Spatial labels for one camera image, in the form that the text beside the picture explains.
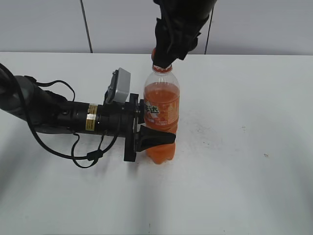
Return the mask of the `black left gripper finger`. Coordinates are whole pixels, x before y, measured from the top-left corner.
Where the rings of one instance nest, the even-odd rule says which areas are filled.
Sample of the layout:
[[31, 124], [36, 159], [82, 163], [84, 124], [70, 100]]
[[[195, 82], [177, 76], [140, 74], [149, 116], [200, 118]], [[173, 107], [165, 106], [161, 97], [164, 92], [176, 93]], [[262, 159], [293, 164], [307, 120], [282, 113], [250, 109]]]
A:
[[145, 114], [145, 102], [144, 99], [141, 99], [138, 104], [139, 114], [138, 114], [138, 124], [143, 124], [145, 122], [144, 120], [144, 114]]
[[173, 144], [176, 134], [150, 129], [141, 125], [138, 132], [138, 150], [143, 151], [155, 146]]

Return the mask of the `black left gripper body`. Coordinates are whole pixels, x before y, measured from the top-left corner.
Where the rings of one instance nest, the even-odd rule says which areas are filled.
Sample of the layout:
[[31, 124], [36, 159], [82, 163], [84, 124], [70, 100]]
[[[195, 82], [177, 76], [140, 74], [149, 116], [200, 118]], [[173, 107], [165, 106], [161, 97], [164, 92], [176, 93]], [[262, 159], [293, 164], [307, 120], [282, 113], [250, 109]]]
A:
[[142, 114], [138, 94], [130, 94], [129, 101], [125, 103], [112, 102], [98, 105], [97, 109], [97, 133], [102, 136], [112, 136], [109, 145], [102, 150], [105, 154], [115, 144], [118, 137], [124, 138], [124, 161], [136, 160], [135, 137], [139, 117]]

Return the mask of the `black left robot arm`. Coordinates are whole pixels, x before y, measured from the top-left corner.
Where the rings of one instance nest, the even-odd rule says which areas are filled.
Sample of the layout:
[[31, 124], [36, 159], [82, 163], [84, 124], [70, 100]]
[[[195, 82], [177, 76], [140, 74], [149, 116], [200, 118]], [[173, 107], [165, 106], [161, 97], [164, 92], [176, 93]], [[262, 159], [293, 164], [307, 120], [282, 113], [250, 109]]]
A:
[[144, 126], [144, 101], [130, 93], [131, 75], [124, 69], [112, 74], [101, 105], [67, 100], [48, 90], [49, 83], [39, 83], [31, 76], [14, 76], [0, 68], [0, 108], [22, 120], [37, 139], [39, 134], [90, 134], [122, 137], [124, 160], [134, 162], [137, 152], [172, 144], [175, 134]]

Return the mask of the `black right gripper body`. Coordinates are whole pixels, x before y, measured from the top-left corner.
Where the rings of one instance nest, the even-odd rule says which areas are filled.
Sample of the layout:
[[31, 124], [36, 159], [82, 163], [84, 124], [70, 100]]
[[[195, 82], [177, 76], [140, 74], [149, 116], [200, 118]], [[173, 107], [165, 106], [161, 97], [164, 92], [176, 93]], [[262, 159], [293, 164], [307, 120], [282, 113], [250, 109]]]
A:
[[198, 45], [202, 21], [182, 17], [162, 16], [155, 26], [156, 47], [184, 60], [186, 55]]

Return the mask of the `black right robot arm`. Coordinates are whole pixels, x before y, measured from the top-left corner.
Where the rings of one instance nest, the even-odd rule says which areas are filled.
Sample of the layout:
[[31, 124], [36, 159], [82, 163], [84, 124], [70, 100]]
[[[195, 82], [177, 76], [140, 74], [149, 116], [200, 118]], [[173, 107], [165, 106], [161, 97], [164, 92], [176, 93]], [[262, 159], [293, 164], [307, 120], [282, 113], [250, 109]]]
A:
[[184, 60], [198, 45], [200, 30], [209, 19], [215, 0], [155, 0], [161, 18], [155, 26], [153, 65], [165, 69]]

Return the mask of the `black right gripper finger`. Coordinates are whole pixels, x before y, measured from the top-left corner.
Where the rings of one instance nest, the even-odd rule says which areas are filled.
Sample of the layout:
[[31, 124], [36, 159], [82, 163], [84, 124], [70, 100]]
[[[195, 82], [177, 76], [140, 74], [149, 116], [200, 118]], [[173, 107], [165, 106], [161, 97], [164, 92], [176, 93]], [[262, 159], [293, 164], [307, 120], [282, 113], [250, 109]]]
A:
[[165, 69], [175, 60], [176, 56], [166, 53], [163, 49], [155, 47], [153, 50], [153, 65]]

